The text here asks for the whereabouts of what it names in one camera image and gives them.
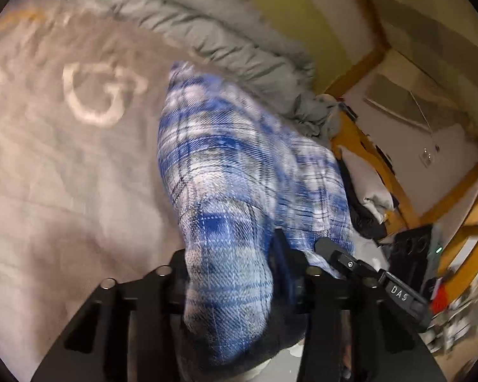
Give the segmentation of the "blue plaid flannel shirt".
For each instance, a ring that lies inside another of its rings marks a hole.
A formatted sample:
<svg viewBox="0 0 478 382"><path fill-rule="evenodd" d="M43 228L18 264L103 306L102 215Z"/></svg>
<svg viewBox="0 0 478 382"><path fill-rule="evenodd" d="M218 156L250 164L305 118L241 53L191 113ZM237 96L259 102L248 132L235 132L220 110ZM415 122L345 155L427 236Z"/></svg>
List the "blue plaid flannel shirt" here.
<svg viewBox="0 0 478 382"><path fill-rule="evenodd" d="M353 252L332 151L238 85L178 62L161 112L158 162L189 275L177 346L183 377L231 378L299 342L307 319L273 299L269 247L281 230L320 268L327 263L314 245L322 237Z"/></svg>

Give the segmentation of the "black folded garment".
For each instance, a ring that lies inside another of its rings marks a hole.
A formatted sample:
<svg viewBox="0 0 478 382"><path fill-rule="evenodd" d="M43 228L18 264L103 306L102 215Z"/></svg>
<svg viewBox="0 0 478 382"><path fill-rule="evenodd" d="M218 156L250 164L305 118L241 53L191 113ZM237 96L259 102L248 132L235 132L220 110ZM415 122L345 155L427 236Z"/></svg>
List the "black folded garment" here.
<svg viewBox="0 0 478 382"><path fill-rule="evenodd" d="M386 226L383 223L379 223L374 215L360 203L346 165L341 159L337 161L337 164L344 183L345 194L351 214L351 222L354 229L360 236L376 242L386 238Z"/></svg>

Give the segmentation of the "grey folded sweatshirt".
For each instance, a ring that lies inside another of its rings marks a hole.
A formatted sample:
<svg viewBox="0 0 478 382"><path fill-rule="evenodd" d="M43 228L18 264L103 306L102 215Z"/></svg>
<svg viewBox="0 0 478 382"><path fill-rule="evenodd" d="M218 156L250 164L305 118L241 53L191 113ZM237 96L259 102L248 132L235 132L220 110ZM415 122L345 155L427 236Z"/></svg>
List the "grey folded sweatshirt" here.
<svg viewBox="0 0 478 382"><path fill-rule="evenodd" d="M387 213L395 210L391 193L369 162L346 147L339 146L339 150L360 204L372 213L379 224L383 224Z"/></svg>

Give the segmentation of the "grey printed bed sheet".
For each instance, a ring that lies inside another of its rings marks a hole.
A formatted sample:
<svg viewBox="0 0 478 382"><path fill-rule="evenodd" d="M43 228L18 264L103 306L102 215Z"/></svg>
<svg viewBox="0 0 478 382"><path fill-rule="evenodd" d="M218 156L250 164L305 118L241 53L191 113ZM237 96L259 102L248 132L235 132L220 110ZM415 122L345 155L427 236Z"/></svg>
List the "grey printed bed sheet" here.
<svg viewBox="0 0 478 382"><path fill-rule="evenodd" d="M0 358L20 381L107 275L138 279L182 240L157 168L160 35L57 0L0 20Z"/></svg>

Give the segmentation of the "grey rumpled duvet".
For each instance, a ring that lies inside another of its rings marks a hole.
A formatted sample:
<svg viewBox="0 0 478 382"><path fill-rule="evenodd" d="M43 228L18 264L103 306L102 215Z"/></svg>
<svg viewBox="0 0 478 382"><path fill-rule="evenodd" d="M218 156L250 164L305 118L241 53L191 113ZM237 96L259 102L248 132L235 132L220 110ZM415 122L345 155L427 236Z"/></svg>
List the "grey rumpled duvet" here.
<svg viewBox="0 0 478 382"><path fill-rule="evenodd" d="M69 0L129 20L224 70L303 134L330 141L341 129L332 97L310 91L307 50L271 26L248 0Z"/></svg>

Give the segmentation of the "checkered hanging cloth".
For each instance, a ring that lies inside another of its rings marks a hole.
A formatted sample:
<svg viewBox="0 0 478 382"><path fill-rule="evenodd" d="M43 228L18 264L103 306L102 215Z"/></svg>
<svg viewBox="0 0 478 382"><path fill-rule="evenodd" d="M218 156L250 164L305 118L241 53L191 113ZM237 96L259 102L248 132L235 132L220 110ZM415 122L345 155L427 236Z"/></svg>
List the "checkered hanging cloth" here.
<svg viewBox="0 0 478 382"><path fill-rule="evenodd" d="M370 0L389 44L441 85L478 134L478 12L469 0Z"/></svg>

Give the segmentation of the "wooden bunk bed frame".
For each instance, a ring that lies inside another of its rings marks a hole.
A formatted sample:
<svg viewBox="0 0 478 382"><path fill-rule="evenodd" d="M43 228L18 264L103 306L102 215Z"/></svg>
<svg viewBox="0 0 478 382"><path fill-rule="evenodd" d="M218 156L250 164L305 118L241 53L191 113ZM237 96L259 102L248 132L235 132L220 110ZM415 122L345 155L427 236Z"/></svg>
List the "wooden bunk bed frame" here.
<svg viewBox="0 0 478 382"><path fill-rule="evenodd" d="M438 216L450 240L472 202L478 179L478 134L446 90L395 50L370 0L315 0L350 58L330 87L358 113L359 127L391 159L421 221ZM425 168L420 153L433 162Z"/></svg>

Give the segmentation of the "white wall socket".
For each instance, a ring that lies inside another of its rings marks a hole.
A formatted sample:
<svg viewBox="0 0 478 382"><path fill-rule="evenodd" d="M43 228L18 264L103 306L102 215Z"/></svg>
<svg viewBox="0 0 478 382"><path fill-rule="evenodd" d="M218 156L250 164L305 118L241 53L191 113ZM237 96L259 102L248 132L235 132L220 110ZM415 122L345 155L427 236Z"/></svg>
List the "white wall socket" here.
<svg viewBox="0 0 478 382"><path fill-rule="evenodd" d="M429 168L433 162L433 155L431 154L431 152L427 148L424 148L420 153L419 157L423 166L425 168Z"/></svg>

